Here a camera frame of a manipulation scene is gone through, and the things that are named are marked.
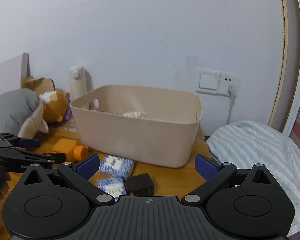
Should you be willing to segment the person's left hand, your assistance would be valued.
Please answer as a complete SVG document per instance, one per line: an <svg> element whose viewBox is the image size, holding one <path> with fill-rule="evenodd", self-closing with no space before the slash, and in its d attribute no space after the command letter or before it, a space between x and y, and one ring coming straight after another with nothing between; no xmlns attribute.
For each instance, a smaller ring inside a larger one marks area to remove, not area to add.
<svg viewBox="0 0 300 240"><path fill-rule="evenodd" d="M0 202L3 200L4 195L9 190L8 182L11 181L11 176L9 173L6 173L5 180L2 182L2 185L0 186Z"/></svg>

